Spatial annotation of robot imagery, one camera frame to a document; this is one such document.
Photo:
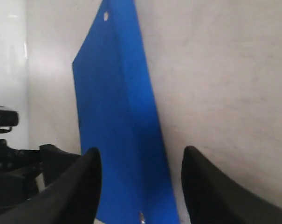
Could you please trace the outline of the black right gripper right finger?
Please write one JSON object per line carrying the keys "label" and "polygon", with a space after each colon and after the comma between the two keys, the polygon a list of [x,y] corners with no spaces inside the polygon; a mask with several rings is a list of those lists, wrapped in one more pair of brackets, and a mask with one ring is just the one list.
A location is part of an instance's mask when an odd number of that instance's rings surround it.
{"label": "black right gripper right finger", "polygon": [[282,224],[282,209],[251,193],[196,147],[184,150],[181,182],[192,224]]}

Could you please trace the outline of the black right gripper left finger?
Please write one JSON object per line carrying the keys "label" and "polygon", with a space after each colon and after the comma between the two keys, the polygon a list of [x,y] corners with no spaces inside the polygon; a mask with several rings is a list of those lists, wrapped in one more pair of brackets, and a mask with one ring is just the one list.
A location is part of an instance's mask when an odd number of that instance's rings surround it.
{"label": "black right gripper left finger", "polygon": [[0,214],[0,224],[92,224],[101,187],[100,153],[91,148],[44,191]]}

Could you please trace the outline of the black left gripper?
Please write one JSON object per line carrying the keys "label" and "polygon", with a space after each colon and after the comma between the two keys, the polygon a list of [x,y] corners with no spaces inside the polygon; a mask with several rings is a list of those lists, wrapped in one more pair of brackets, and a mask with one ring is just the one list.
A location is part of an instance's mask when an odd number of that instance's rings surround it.
{"label": "black left gripper", "polygon": [[36,177],[50,185],[80,157],[52,144],[38,150],[13,149],[0,139],[0,205],[19,204],[39,193]]}

